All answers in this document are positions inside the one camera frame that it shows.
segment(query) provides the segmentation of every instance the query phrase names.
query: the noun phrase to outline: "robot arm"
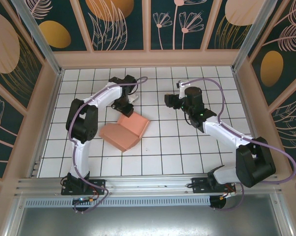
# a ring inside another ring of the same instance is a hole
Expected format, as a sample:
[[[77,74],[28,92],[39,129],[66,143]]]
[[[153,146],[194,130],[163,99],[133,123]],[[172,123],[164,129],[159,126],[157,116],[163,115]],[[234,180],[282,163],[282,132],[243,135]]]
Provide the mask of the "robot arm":
[[[183,86],[185,82],[180,81],[177,84],[177,88],[180,89],[179,95],[165,95],[167,107],[182,109],[185,115],[188,115],[193,127],[230,147],[236,156],[234,165],[219,166],[208,173],[211,188],[230,182],[241,182],[246,187],[252,187],[273,175],[275,166],[269,148],[243,140],[243,137],[250,140],[253,138],[219,122],[216,113],[204,108],[201,89],[191,87],[190,84]],[[225,129],[224,126],[240,137]],[[262,137],[254,140],[267,143]]]
[[[113,77],[108,81],[108,84],[105,87],[107,88],[115,84],[130,83],[136,83],[136,79],[132,76],[127,75],[123,80]],[[134,88],[135,85],[115,86],[106,90],[105,92],[100,94],[96,100],[92,100],[88,105],[86,105],[81,110],[79,116],[76,118],[72,128],[72,133],[69,135],[71,135],[73,140],[77,142],[75,161],[77,169],[84,179],[89,179],[89,148],[91,140],[95,137],[98,131],[98,110],[106,108],[106,106],[113,102],[113,104],[111,105],[113,109],[121,112],[127,117],[130,117],[134,111],[133,105],[131,103],[133,103],[138,98],[137,95],[130,94]],[[92,99],[94,95],[84,100],[73,100],[66,122],[67,130],[69,130],[74,115],[79,107],[81,107],[86,101]],[[83,190],[83,192],[85,192],[88,187],[82,180],[79,179],[73,163],[67,175],[67,181],[71,183],[71,186],[77,188],[78,190]]]

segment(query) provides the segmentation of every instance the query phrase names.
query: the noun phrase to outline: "white tile floor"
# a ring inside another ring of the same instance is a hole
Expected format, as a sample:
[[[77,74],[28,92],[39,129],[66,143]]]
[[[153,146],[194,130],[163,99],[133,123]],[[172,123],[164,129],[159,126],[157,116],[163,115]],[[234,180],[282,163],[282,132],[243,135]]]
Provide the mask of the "white tile floor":
[[[228,66],[148,67],[66,70],[54,109],[53,121],[41,160],[38,177],[63,177],[71,165],[71,144],[65,122],[74,98],[84,99],[102,89],[108,79],[125,75],[148,76],[139,86],[135,111],[151,120],[138,145],[122,153],[98,135],[90,146],[89,167],[92,177],[140,176],[207,173],[222,163],[235,161],[228,147],[186,124],[184,113],[165,106],[164,95],[178,93],[181,79],[209,77],[222,85],[226,109],[222,119],[228,125],[250,134],[240,97]],[[211,82],[193,84],[203,90],[207,108],[219,113],[221,94]],[[107,107],[99,111],[99,130],[108,122],[116,122],[120,114]]]

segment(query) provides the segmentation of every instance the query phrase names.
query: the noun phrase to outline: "gold circle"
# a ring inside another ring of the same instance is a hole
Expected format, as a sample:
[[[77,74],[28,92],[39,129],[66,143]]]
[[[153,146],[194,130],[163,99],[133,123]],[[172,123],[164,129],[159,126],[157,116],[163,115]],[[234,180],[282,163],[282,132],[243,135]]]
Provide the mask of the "gold circle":
[[[71,43],[67,29],[56,21],[44,21],[39,25],[47,43],[55,48],[66,48]]]
[[[5,17],[0,15],[0,73],[12,72],[20,56],[18,34]]]
[[[262,60],[260,76],[262,83],[271,87],[279,80],[283,71],[283,58],[277,51],[268,52]]]
[[[265,0],[228,0],[225,17],[235,26],[248,26],[254,23]]]
[[[115,6],[116,11],[118,11],[118,9],[121,10],[124,18],[128,17],[134,9],[134,0],[86,0],[90,11],[96,17],[104,21],[116,21],[119,17],[117,16],[113,19],[113,14],[116,13],[113,12],[111,2]]]

